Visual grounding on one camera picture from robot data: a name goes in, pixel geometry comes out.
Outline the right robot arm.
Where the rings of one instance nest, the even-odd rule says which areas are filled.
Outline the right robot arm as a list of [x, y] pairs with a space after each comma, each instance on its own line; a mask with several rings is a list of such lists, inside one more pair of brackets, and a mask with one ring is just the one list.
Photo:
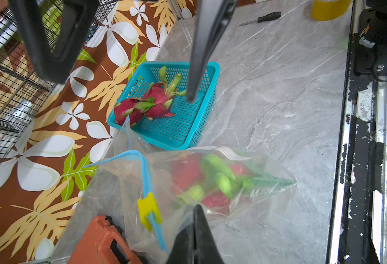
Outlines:
[[[63, 1], [59, 36], [50, 49], [37, 1], [9, 1], [20, 36], [33, 67], [44, 80], [63, 84], [80, 54], [99, 1]], [[197, 97], [200, 78], [211, 54], [225, 32], [236, 1], [200, 1], [190, 57], [187, 100]], [[387, 1], [370, 1], [375, 14], [363, 30], [360, 44], [366, 48], [387, 47]]]

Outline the clear zip-top bag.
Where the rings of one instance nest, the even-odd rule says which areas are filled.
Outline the clear zip-top bag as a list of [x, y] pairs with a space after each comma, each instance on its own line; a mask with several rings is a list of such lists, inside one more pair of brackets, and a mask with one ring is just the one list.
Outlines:
[[149, 255], [170, 253], [197, 205], [211, 221], [282, 213], [297, 188], [295, 177], [265, 154], [226, 146], [158, 150], [128, 124], [112, 149], [94, 166], [117, 177], [126, 240]]

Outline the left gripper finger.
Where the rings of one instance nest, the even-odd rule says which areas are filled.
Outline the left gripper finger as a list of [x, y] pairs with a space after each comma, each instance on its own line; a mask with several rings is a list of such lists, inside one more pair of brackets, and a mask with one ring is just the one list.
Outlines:
[[224, 263], [201, 205], [188, 208], [187, 224], [176, 236], [168, 264]]

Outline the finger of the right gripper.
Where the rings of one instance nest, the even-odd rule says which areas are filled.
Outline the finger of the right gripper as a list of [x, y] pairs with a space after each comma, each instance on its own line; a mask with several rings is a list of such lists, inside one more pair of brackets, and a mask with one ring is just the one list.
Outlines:
[[56, 84], [66, 82], [80, 54], [98, 1], [63, 1], [59, 35], [50, 47], [40, 7], [36, 1], [9, 1], [37, 75]]
[[198, 1], [186, 100], [195, 102], [209, 59], [230, 23], [237, 1]]

